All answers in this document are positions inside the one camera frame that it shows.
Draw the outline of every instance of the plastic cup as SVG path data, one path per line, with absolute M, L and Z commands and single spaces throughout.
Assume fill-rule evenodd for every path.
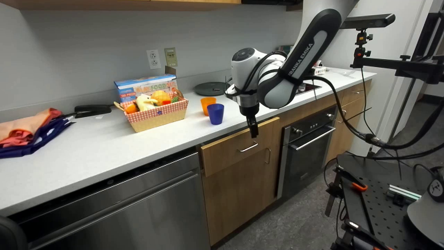
M 208 116 L 208 110 L 206 108 L 208 105 L 215 104 L 216 98 L 215 97 L 205 97 L 205 98 L 200 99 L 200 103 L 202 104 L 203 114 Z
M 208 114 L 210 115 L 210 121 L 213 125 L 219 125 L 222 123 L 223 118 L 223 105 L 220 103 L 211 104 L 207 106 Z

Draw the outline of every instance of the pink cloth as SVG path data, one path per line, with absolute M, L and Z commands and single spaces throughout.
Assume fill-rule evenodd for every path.
M 41 126 L 61 114 L 59 110 L 47 109 L 32 117 L 0 123 L 0 148 L 27 145 Z

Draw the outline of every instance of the oven knob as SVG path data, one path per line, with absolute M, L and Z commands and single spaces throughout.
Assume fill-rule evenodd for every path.
M 297 134 L 298 136 L 301 136 L 303 131 L 297 128 L 292 128 L 293 129 L 293 133 Z
M 332 115 L 332 114 L 327 114 L 327 117 L 330 118 L 330 120 L 332 120 L 332 121 L 334 120 L 334 115 Z

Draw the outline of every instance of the oven door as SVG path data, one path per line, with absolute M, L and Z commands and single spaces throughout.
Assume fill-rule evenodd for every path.
M 282 196 L 290 198 L 310 184 L 322 171 L 330 138 L 336 128 L 324 125 L 319 129 L 284 145 L 281 167 L 284 167 Z

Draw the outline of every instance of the white countertop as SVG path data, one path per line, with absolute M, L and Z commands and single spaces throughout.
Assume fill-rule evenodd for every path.
M 366 80 L 374 75 L 364 72 Z M 337 91 L 362 82 L 360 72 L 347 69 L 331 69 L 323 77 Z M 315 84 L 322 86 L 316 89 L 317 98 L 333 93 L 327 84 Z M 188 93 L 185 97 L 190 102 L 183 120 L 135 133 L 115 109 L 102 119 L 74 119 L 76 124 L 32 155 L 0 159 L 0 215 L 20 212 L 246 126 L 238 105 L 224 96 L 217 97 L 225 106 L 220 125 L 212 125 L 203 115 L 202 96 Z M 260 121 L 314 100 L 310 91 L 282 109 L 261 105 L 256 118 Z

